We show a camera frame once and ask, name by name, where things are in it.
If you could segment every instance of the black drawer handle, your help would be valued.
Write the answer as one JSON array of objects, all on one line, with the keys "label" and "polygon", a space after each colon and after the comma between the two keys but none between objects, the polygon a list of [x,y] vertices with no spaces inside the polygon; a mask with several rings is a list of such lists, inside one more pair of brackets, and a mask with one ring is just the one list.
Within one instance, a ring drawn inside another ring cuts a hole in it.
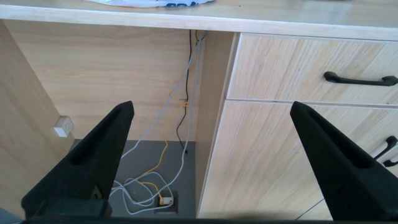
[{"label": "black drawer handle", "polygon": [[389,152],[393,147],[395,147],[398,144],[398,139],[395,136],[390,136],[386,139],[386,142],[387,142],[386,149],[380,152],[374,159],[379,159],[385,153]]},{"label": "black drawer handle", "polygon": [[397,162],[392,162],[392,161],[388,160],[386,162],[383,162],[383,164],[384,164],[385,167],[393,167],[393,166],[398,165],[398,161]]},{"label": "black drawer handle", "polygon": [[395,76],[383,77],[382,81],[364,81],[353,80],[349,78],[341,78],[334,72],[326,72],[323,74],[328,82],[344,83],[344,84],[357,84],[357,85],[373,85],[373,86],[394,86],[398,83],[398,78]]}]

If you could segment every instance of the wooden desk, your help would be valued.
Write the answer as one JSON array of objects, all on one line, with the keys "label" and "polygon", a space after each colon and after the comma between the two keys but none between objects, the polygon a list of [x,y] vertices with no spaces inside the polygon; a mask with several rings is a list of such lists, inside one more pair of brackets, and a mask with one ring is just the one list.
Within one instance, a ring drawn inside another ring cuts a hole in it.
[{"label": "wooden desk", "polygon": [[[139,139],[183,76],[193,29],[210,30],[190,138],[198,217],[296,219],[322,194],[289,118],[293,101],[313,106],[369,153],[398,136],[397,86],[323,78],[327,71],[397,76],[397,10],[395,0],[216,0],[154,9],[0,0],[0,206],[23,217],[23,195],[120,102],[133,101],[129,139]],[[176,98],[184,95],[181,89]],[[148,140],[161,140],[176,108]],[[60,115],[75,124],[68,139],[52,129]],[[177,140],[175,127],[166,137]],[[330,217],[322,203],[302,218],[318,217]]]}]

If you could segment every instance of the floor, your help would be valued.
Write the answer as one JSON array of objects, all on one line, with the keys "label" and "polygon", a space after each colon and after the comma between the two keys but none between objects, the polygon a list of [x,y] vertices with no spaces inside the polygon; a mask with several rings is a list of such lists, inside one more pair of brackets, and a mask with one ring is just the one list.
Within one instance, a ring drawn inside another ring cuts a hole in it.
[{"label": "floor", "polygon": [[[133,148],[136,141],[128,141],[124,151]],[[127,178],[139,177],[147,170],[156,166],[159,162],[165,143],[163,141],[142,141],[138,147],[130,152],[123,160],[121,160],[116,180],[124,182]],[[109,203],[112,206],[113,217],[150,217],[150,218],[195,218],[195,143],[188,143],[188,154],[184,155],[184,166],[176,181],[171,185],[173,191],[178,192],[178,213],[160,215],[155,214],[154,211],[142,212],[137,215],[130,215],[126,211],[123,203],[122,191],[116,192],[109,198]],[[179,142],[169,142],[163,161],[156,171],[170,182],[174,179],[181,166],[182,147]],[[164,183],[156,175],[143,177],[141,181],[152,182],[162,188]],[[128,191],[132,192],[132,198],[138,201],[146,200],[150,197],[147,190],[143,189],[139,184],[131,184],[127,187]],[[133,205],[131,202],[127,203],[127,207],[131,212],[136,212],[142,209]]]}]

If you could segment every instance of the electrical outlet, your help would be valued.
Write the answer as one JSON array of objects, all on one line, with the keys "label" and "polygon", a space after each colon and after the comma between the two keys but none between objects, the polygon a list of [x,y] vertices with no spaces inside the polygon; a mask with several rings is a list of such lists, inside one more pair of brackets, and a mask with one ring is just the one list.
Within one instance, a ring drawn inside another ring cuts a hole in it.
[{"label": "electrical outlet", "polygon": [[160,197],[157,197],[156,200],[156,207],[161,208],[172,204],[172,206],[167,208],[161,208],[155,210],[155,214],[177,214],[178,213],[178,192],[172,191],[173,195],[171,196],[170,193],[162,192],[163,202],[161,203]]},{"label": "electrical outlet", "polygon": [[68,116],[61,116],[54,127],[54,130],[61,138],[67,138],[72,129],[73,123]]}]

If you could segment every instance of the drawer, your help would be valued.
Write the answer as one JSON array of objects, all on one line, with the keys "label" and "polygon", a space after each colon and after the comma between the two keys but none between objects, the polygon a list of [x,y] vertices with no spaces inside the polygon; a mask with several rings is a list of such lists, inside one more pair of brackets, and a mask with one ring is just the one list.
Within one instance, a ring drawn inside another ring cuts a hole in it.
[{"label": "drawer", "polygon": [[298,220],[333,220],[331,214],[329,212],[328,205],[325,200],[319,202],[316,206],[311,208],[308,212],[306,212],[303,216],[301,216]]},{"label": "drawer", "polygon": [[229,99],[398,105],[398,85],[331,83],[398,77],[398,42],[242,34]]},{"label": "drawer", "polygon": [[[291,220],[323,198],[290,118],[291,106],[225,102],[201,214]],[[369,153],[398,136],[398,110],[313,108]]]}]

